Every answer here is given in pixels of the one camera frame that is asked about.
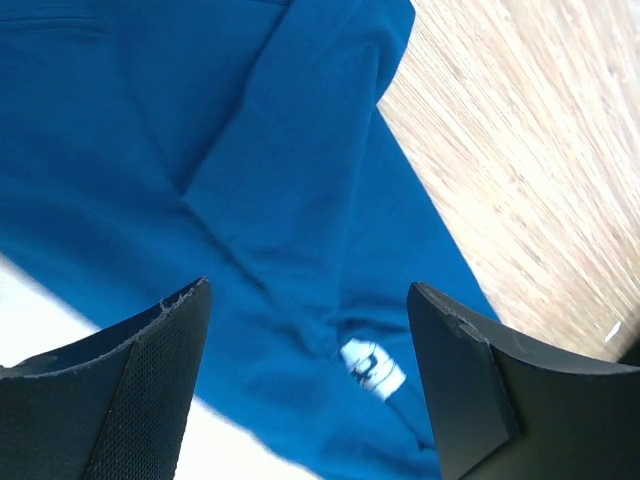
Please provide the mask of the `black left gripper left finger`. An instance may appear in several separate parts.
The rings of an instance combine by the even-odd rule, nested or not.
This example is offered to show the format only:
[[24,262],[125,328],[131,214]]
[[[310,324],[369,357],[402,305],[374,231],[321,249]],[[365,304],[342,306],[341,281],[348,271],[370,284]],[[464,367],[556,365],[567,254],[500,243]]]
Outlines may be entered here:
[[173,478],[211,306],[200,278],[127,320],[3,368],[2,478]]

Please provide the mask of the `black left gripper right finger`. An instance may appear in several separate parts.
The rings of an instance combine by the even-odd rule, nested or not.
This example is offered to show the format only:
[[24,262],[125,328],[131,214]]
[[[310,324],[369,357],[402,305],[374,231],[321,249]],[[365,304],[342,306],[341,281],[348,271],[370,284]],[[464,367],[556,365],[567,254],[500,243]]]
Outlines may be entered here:
[[639,370],[569,352],[424,283],[408,316],[446,479],[635,479]]

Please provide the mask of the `blue printed t-shirt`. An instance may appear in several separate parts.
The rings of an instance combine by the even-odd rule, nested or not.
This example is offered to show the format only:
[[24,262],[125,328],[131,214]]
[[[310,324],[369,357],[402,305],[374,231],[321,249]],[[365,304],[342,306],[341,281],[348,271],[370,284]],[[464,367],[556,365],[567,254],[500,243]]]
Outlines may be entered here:
[[105,326],[207,277],[198,396],[327,479],[437,479],[406,295],[492,308],[384,121],[407,1],[5,1],[1,250]]

